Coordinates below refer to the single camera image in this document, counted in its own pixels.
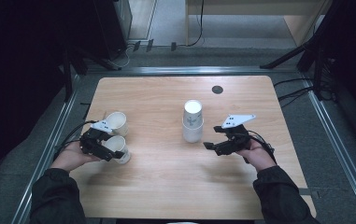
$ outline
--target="human hand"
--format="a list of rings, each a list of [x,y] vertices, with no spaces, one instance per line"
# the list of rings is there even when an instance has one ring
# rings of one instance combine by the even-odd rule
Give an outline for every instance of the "human hand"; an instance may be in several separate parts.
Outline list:
[[[101,159],[93,155],[82,153],[79,141],[77,141],[70,143],[64,150],[62,150],[50,168],[59,168],[70,172],[87,162],[100,160]]]
[[[245,157],[257,172],[277,165],[262,145],[253,139],[250,139],[247,149],[237,151],[236,154]]]

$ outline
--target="person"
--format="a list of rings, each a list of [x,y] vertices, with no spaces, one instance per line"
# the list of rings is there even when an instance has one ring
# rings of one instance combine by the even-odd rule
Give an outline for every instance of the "person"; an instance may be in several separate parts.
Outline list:
[[[250,140],[245,157],[258,172],[253,187],[259,196],[266,223],[319,223],[289,176],[271,159],[257,141]],[[63,150],[32,187],[30,223],[85,223],[76,181],[69,172],[100,159],[83,154],[79,142]]]

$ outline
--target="black sleeve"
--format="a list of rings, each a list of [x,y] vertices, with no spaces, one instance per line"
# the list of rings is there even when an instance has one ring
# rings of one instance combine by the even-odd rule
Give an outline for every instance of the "black sleeve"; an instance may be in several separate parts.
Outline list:
[[[76,181],[62,169],[49,169],[32,186],[30,223],[86,223]]]
[[[266,223],[319,223],[297,186],[279,166],[270,167],[257,174],[253,187],[260,198]]]

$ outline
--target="wooden table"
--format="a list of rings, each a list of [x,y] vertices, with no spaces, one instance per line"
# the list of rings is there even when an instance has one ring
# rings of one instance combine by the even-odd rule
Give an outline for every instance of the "wooden table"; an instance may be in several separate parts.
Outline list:
[[[223,93],[213,93],[214,86],[223,87]],[[236,154],[218,157],[202,142],[184,141],[181,119],[190,99],[203,104],[203,141],[227,139],[213,127],[229,114],[255,114],[245,127],[272,144],[278,164],[299,188],[307,189],[269,77],[106,77],[87,120],[125,113],[132,158],[124,165],[88,163],[71,173],[87,217],[263,218],[251,165]],[[310,196],[303,197],[315,216]]]
[[[189,16],[201,15],[201,0],[186,0],[186,45],[189,45]],[[283,15],[297,46],[311,35],[320,15],[332,0],[206,0],[204,15]]]

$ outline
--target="paper cup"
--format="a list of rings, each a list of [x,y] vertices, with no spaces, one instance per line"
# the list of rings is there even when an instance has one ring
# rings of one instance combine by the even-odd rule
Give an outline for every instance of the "paper cup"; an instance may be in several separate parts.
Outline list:
[[[120,151],[123,152],[124,155],[120,159],[114,159],[119,164],[125,164],[131,159],[131,154],[128,151],[128,147],[125,144],[125,139],[122,136],[113,136],[109,138],[105,144],[104,147],[107,147],[108,149],[116,152]]]
[[[106,121],[112,134],[125,136],[128,134],[127,117],[122,112],[114,112],[107,116]]]
[[[184,121],[182,122],[183,123],[182,129],[183,129],[184,140],[186,140],[189,143],[196,143],[201,140],[202,135],[203,135],[204,120],[202,119],[201,121],[202,122],[201,122],[200,126],[197,128],[194,128],[194,129],[186,126],[184,124]]]
[[[203,123],[202,105],[197,100],[190,100],[184,105],[183,124],[191,129],[200,127]]]

